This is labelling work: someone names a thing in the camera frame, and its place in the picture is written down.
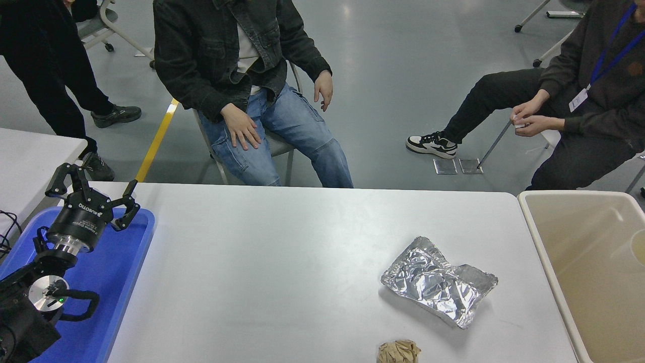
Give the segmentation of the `person's right hand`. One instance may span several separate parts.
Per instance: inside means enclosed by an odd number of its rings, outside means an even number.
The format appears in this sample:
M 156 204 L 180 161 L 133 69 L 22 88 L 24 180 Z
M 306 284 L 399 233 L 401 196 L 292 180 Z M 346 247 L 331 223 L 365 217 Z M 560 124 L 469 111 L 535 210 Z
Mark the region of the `person's right hand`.
M 221 109 L 220 114 L 230 133 L 234 148 L 240 145 L 244 151 L 248 151 L 249 145 L 254 149 L 260 147 L 261 137 L 256 132 L 256 123 L 246 112 L 240 110 L 233 103 L 228 103 Z
M 509 121 L 515 127 L 524 127 L 526 125 L 526 120 L 528 117 L 534 115 L 541 108 L 544 101 L 541 99 L 534 99 L 521 103 L 520 105 L 514 106 L 511 111 Z

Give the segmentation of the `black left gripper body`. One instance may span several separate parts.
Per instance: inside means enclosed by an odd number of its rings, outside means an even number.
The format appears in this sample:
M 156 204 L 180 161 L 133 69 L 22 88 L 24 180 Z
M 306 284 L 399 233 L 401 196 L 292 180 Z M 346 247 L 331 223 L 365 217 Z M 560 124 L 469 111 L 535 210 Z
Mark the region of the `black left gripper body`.
M 49 242 L 78 242 L 81 248 L 94 248 L 112 219 L 111 209 L 105 207 L 108 202 L 110 198 L 67 198 L 49 228 Z

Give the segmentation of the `person's left hand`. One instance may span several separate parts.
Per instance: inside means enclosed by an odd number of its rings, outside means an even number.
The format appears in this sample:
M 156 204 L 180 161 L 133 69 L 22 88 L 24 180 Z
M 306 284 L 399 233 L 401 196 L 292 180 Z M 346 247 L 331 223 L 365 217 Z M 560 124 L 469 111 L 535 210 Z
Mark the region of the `person's left hand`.
M 517 136 L 521 137 L 532 137 L 541 133 L 544 130 L 548 130 L 550 126 L 550 118 L 541 115 L 532 115 L 526 120 L 526 125 L 524 127 L 515 127 L 514 133 Z
M 320 104 L 320 109 L 325 112 L 332 100 L 334 93 L 332 73 L 324 70 L 314 81 L 314 101 Z

